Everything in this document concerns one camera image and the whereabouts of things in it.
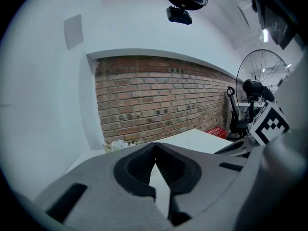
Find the fluorescent light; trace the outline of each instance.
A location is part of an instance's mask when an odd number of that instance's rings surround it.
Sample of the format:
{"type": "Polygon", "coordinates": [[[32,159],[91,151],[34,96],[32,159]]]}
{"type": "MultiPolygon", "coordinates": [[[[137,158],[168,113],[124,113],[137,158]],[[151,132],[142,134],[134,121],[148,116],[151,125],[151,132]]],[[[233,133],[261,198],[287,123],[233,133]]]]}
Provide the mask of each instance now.
{"type": "Polygon", "coordinates": [[[269,32],[266,29],[263,30],[263,39],[264,43],[268,42],[269,40],[269,32]]]}

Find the chair backrest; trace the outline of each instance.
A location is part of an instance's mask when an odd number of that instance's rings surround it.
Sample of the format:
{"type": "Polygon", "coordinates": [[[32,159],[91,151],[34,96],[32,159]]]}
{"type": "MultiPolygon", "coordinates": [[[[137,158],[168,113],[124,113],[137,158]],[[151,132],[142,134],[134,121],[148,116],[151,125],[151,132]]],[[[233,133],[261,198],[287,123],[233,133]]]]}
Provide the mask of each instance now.
{"type": "Polygon", "coordinates": [[[228,87],[227,95],[230,98],[231,106],[232,106],[232,109],[233,109],[233,115],[235,116],[235,119],[239,120],[239,111],[236,107],[236,102],[235,102],[235,99],[234,99],[235,90],[234,90],[233,87],[228,87]]]}

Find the red box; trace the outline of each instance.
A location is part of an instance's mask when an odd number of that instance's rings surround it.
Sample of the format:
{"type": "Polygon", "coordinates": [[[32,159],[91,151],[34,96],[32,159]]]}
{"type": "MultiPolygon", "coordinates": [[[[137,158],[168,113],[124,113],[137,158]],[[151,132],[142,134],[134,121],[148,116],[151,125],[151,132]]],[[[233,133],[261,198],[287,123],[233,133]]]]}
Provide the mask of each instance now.
{"type": "Polygon", "coordinates": [[[208,134],[214,135],[216,137],[227,139],[228,131],[219,127],[212,128],[208,131],[205,131],[208,134]]]}

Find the black office chair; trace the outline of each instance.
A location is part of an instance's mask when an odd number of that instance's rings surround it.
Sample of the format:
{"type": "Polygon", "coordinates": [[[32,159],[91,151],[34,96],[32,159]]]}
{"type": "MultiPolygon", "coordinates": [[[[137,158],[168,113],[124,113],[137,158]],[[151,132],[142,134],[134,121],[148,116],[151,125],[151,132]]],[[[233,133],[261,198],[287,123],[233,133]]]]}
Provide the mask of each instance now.
{"type": "Polygon", "coordinates": [[[232,119],[230,123],[230,130],[231,130],[231,133],[238,133],[240,135],[239,138],[232,138],[232,137],[229,137],[229,138],[230,140],[237,140],[237,139],[244,138],[245,136],[247,136],[246,127],[249,121],[239,120],[239,112],[236,107],[236,102],[234,100],[235,90],[233,87],[228,87],[227,95],[230,98],[230,102],[231,102],[232,109],[233,109],[233,111],[231,111],[232,119]]]}

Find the black fan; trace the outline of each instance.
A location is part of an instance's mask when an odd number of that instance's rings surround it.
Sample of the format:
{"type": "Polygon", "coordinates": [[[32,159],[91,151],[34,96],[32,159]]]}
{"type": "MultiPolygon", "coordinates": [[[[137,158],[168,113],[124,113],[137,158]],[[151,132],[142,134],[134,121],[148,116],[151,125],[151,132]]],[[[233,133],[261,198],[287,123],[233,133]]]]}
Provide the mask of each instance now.
{"type": "Polygon", "coordinates": [[[285,62],[271,51],[256,50],[248,54],[237,73],[235,88],[243,118],[252,122],[266,100],[274,101],[273,93],[278,83],[289,74],[285,62]]]}

